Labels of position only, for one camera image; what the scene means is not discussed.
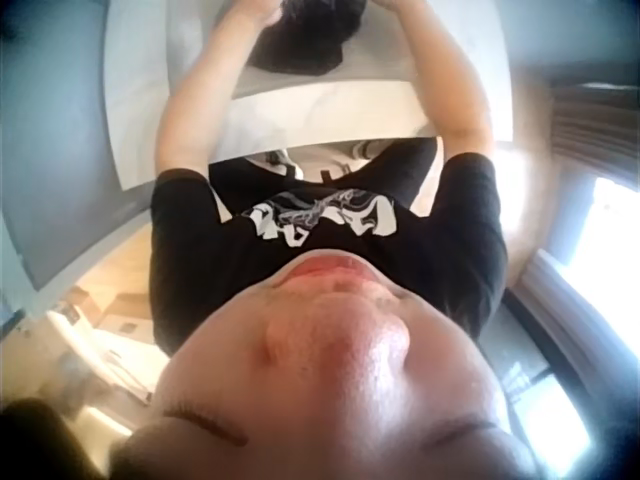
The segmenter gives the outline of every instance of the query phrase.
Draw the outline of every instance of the black t-shirt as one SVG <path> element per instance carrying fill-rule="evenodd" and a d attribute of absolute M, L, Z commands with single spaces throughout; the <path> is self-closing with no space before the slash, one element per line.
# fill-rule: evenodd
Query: black t-shirt
<path fill-rule="evenodd" d="M 475 338 L 504 289 L 499 217 L 495 171 L 478 154 L 447 162 L 424 218 L 375 193 L 319 185 L 283 192 L 221 223 L 206 178 L 165 172 L 152 200 L 156 341 L 174 353 L 235 294 L 321 248 L 365 258 Z"/>

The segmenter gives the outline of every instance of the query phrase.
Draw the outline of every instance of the white counter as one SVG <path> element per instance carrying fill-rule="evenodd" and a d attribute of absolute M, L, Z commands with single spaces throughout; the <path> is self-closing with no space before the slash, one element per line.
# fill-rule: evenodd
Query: white counter
<path fill-rule="evenodd" d="M 493 0 L 431 3 L 482 80 L 497 138 L 511 141 L 511 78 Z M 111 1 L 105 97 L 124 189 L 153 180 L 160 114 L 169 91 L 201 52 L 221 5 L 222 0 Z M 247 67 L 212 161 L 309 144 L 434 134 L 411 86 L 415 73 L 394 15 L 370 3 L 361 29 L 344 46 L 344 58 L 322 77 Z"/>

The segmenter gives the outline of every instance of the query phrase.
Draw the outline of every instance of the hand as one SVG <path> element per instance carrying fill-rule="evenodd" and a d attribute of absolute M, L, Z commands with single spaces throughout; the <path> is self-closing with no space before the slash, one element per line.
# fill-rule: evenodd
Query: hand
<path fill-rule="evenodd" d="M 234 0 L 233 10 L 256 21 L 261 27 L 269 27 L 282 18 L 283 0 Z"/>

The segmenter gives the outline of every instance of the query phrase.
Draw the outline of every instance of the eyelash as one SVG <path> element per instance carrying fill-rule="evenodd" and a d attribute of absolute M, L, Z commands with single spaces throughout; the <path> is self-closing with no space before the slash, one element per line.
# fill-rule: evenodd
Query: eyelash
<path fill-rule="evenodd" d="M 229 429 L 220 425 L 220 423 L 223 422 L 215 420 L 215 417 L 212 419 L 210 415 L 201 415 L 196 412 L 191 405 L 185 403 L 176 404 L 170 410 L 164 412 L 163 416 L 192 423 L 209 434 L 229 442 L 235 447 L 244 447 L 249 443 L 249 439 L 245 435 L 230 432 Z"/>

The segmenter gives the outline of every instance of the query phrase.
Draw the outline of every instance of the nose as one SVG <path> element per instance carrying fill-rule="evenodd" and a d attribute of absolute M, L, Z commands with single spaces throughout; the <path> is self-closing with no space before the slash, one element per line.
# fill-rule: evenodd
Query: nose
<path fill-rule="evenodd" d="M 271 366 L 298 382 L 319 383 L 343 393 L 399 375 L 409 332 L 397 316 L 366 298 L 322 295 L 299 312 L 270 321 L 266 346 Z"/>

